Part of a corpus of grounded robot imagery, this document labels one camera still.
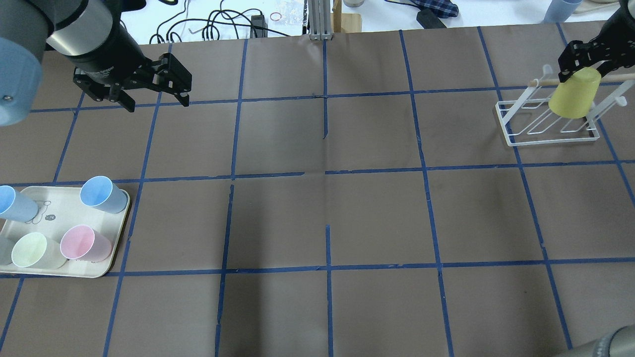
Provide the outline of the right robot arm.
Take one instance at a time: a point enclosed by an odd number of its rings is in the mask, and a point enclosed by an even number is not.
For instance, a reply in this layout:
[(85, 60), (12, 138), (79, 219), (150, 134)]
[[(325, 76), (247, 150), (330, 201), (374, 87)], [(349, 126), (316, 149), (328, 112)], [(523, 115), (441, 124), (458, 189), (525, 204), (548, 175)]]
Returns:
[(635, 19), (633, 0), (620, 0), (620, 7), (606, 20), (600, 32), (588, 42), (574, 40), (558, 58), (560, 83), (569, 80), (583, 68), (600, 63), (601, 77), (635, 63)]

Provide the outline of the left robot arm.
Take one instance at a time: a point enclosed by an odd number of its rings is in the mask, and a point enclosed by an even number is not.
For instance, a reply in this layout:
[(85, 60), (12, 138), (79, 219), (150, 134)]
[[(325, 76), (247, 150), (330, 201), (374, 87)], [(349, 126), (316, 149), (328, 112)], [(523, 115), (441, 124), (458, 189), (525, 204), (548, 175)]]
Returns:
[(142, 88), (190, 104), (192, 74), (175, 55), (145, 56), (121, 23), (119, 0), (3, 0), (0, 32), (2, 126), (29, 115), (47, 47), (73, 64), (73, 83), (96, 102), (133, 113), (127, 90)]

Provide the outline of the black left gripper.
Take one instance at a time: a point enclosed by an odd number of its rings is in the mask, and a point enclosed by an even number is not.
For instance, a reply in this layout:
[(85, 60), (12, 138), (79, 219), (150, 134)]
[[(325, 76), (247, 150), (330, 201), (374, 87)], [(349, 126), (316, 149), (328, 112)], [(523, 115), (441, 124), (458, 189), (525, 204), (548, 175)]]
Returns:
[(136, 64), (118, 61), (100, 71), (89, 72), (75, 67), (73, 83), (94, 102), (116, 103), (134, 113), (135, 101), (127, 90), (170, 93), (184, 108), (188, 108), (192, 74), (175, 55), (162, 54), (157, 60), (142, 56), (140, 63)]

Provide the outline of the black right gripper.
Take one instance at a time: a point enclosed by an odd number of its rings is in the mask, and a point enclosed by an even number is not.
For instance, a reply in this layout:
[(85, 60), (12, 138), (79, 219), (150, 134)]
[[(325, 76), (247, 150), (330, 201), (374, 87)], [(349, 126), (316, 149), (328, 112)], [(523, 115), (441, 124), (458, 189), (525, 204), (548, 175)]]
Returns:
[(606, 75), (619, 68), (630, 68), (635, 63), (634, 41), (597, 36), (588, 43), (575, 40), (567, 44), (558, 58), (558, 79), (565, 83), (581, 68), (600, 63), (597, 70)]

